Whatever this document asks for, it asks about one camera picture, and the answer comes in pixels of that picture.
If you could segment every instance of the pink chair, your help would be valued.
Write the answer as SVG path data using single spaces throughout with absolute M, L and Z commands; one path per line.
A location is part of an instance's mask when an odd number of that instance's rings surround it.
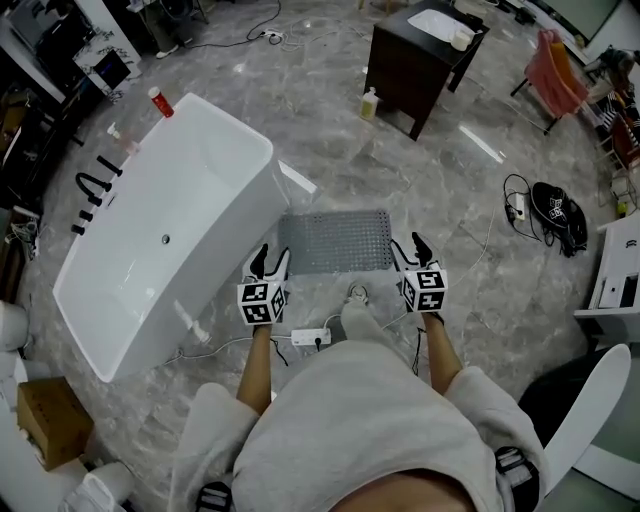
M 562 44 L 562 38 L 555 30 L 538 32 L 538 49 L 524 70 L 526 78 L 511 93 L 515 96 L 527 82 L 533 84 L 554 116 L 545 135 L 563 115 L 576 112 L 588 95 L 587 88 L 571 72 L 564 44 L 554 60 L 551 45 L 558 43 Z

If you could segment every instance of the sink basin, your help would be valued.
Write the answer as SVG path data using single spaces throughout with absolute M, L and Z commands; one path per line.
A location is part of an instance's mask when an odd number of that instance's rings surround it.
M 188 318 L 288 206 L 271 142 L 194 94 L 140 146 L 76 236 L 53 289 L 105 382 L 169 359 Z
M 475 32 L 464 23 L 460 23 L 458 20 L 454 20 L 452 17 L 434 9 L 419 12 L 411 16 L 407 21 L 417 29 L 447 43 L 451 42 L 451 39 L 453 39 L 454 34 L 458 30 L 466 32 L 471 38 L 473 38 L 475 34 Z

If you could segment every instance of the fiducial marker cube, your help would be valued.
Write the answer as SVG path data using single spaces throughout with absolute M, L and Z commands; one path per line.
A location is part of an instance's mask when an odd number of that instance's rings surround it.
M 258 281 L 238 285 L 238 308 L 246 325 L 275 323 L 285 305 L 282 281 Z
M 402 277 L 402 296 L 411 311 L 440 311 L 448 289 L 447 271 L 406 270 Z

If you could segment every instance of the strap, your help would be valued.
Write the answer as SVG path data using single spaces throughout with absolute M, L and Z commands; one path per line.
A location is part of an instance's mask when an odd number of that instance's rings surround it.
M 511 487 L 516 512 L 533 512 L 540 500 L 540 475 L 522 451 L 513 446 L 496 453 L 496 469 Z
M 211 482 L 198 493 L 196 512 L 229 512 L 231 489 L 223 482 Z

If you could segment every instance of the cardboard box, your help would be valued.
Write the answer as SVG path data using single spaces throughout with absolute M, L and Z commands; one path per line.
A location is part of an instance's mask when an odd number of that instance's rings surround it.
M 93 420 L 63 377 L 18 387 L 18 426 L 29 432 L 51 471 L 84 452 Z

